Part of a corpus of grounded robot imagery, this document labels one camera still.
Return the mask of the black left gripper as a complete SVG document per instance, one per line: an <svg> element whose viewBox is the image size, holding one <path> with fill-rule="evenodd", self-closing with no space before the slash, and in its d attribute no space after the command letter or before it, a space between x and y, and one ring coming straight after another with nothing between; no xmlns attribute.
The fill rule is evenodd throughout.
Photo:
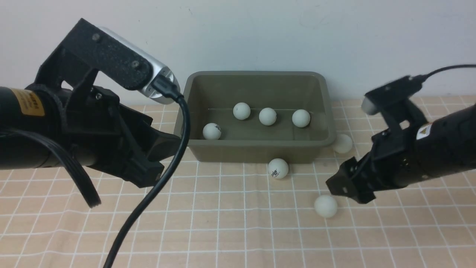
<svg viewBox="0 0 476 268"><path fill-rule="evenodd" d="M121 105L102 87L83 101L73 90L61 89L61 135L70 156L70 175L85 175L84 166L119 175L139 188L153 185L163 170L160 161L176 154L181 138L152 127L152 118Z"/></svg>

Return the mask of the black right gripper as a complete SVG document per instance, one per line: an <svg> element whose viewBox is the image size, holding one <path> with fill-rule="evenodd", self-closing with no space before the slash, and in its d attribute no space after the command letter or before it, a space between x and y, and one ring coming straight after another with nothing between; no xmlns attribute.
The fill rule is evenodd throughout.
<svg viewBox="0 0 476 268"><path fill-rule="evenodd" d="M368 204L376 199L374 192L420 183L421 168L415 156L416 133L415 128L395 133L388 128L373 136L370 156L344 161L337 174L326 181L331 195Z"/></svg>

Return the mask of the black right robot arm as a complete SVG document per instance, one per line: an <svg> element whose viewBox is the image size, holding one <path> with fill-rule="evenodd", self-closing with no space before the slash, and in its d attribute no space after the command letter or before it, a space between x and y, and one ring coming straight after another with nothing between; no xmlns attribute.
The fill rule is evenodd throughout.
<svg viewBox="0 0 476 268"><path fill-rule="evenodd" d="M386 129L372 136L362 159L342 163L326 185L331 195L367 204L377 191L474 170L475 137L474 105L397 134Z"/></svg>

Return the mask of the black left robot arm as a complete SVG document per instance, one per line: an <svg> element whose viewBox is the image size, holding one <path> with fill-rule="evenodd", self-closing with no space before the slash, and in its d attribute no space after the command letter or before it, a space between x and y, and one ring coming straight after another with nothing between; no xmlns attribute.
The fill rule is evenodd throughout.
<svg viewBox="0 0 476 268"><path fill-rule="evenodd" d="M101 204L85 167L151 187L174 156L180 137L152 127L152 118L120 104L102 87L67 110L73 92L32 84L1 87L1 170L63 167L90 208Z"/></svg>

